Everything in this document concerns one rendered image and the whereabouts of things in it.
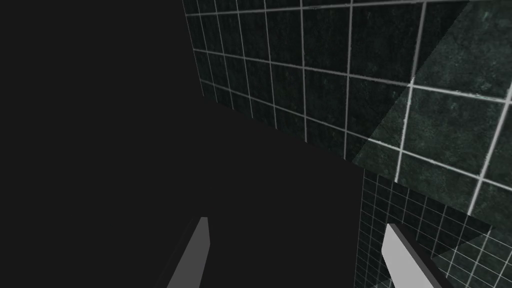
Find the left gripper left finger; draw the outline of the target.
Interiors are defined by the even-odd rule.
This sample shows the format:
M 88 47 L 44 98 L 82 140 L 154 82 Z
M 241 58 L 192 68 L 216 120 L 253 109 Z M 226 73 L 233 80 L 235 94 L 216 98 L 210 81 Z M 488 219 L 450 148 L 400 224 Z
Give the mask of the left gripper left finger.
M 200 288 L 210 245 L 208 218 L 193 218 L 159 277 L 156 288 Z

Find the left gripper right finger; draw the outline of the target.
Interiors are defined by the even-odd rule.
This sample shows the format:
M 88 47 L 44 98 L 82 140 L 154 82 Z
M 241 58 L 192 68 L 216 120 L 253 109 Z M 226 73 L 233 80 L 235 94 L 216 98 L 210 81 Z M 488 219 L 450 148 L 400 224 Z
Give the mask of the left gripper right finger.
M 395 288 L 454 288 L 403 224 L 386 225 L 381 254 Z

